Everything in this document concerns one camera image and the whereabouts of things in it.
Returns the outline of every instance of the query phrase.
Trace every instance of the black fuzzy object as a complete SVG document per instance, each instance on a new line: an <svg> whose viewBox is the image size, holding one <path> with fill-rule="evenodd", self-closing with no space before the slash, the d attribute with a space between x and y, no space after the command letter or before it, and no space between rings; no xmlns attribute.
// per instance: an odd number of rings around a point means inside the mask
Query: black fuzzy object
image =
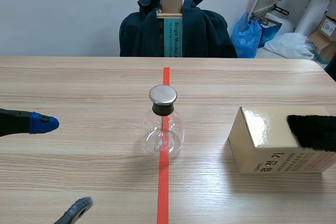
<svg viewBox="0 0 336 224"><path fill-rule="evenodd" d="M302 148L336 152L336 116L289 115L287 122Z"/></svg>

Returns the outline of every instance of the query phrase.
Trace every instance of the red tape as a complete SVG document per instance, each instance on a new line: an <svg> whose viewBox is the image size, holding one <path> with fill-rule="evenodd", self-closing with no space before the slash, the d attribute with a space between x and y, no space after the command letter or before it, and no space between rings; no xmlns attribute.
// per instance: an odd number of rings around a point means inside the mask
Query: red tape
<svg viewBox="0 0 336 224"><path fill-rule="evenodd" d="M163 84L170 85L170 68L163 68ZM169 224L169 116L163 118L162 145L159 159L159 183L157 191L157 224Z"/></svg>

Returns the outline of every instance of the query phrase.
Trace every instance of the glass bottle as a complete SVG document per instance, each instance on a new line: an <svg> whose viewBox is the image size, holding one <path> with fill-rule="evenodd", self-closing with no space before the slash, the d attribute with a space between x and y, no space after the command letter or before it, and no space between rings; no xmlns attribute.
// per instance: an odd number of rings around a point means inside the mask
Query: glass bottle
<svg viewBox="0 0 336 224"><path fill-rule="evenodd" d="M174 110L177 92L171 86L158 85L151 89L149 98L153 107L142 122L144 147L150 154L159 155L160 150L166 150L173 157L184 140L184 125Z"/></svg>

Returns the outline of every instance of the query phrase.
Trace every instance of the silver cap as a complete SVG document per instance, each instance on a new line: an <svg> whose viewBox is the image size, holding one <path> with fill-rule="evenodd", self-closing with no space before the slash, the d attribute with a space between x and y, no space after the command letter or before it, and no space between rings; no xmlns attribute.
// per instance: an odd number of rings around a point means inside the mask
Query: silver cap
<svg viewBox="0 0 336 224"><path fill-rule="evenodd" d="M168 85L157 85L149 91L149 98L157 105L170 105L176 101L177 92Z"/></svg>

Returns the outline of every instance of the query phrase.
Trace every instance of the dark coat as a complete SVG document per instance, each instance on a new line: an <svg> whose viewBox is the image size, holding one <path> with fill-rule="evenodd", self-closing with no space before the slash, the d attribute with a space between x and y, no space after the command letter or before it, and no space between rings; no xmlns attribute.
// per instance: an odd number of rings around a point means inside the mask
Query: dark coat
<svg viewBox="0 0 336 224"><path fill-rule="evenodd" d="M227 32L225 19L197 5L202 0L184 0L183 57L237 58ZM156 19L160 0L139 0L140 10L130 14L119 32L121 57L163 57L162 41Z"/></svg>

